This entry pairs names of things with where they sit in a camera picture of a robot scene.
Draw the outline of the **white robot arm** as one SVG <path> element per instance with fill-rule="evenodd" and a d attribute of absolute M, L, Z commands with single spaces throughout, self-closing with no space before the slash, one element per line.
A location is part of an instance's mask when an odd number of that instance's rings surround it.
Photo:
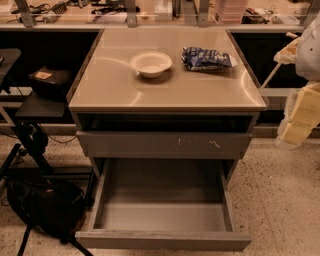
<path fill-rule="evenodd" d="M 296 74 L 307 80 L 287 97 L 284 118 L 277 132 L 280 147 L 299 147 L 320 124 L 320 15 L 274 56 L 278 64 L 294 64 Z"/>

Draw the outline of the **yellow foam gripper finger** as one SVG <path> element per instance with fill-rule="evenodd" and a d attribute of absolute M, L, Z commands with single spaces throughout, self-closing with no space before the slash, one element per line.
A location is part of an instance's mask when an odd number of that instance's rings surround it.
<path fill-rule="evenodd" d="M 280 64 L 295 64 L 296 63 L 296 51 L 297 46 L 300 41 L 300 38 L 297 37 L 292 42 L 290 42 L 287 46 L 278 51 L 273 60 Z"/>
<path fill-rule="evenodd" d="M 277 131 L 281 146 L 300 146 L 320 124 L 320 82 L 308 82 L 292 89 L 287 97 L 284 118 Z"/>

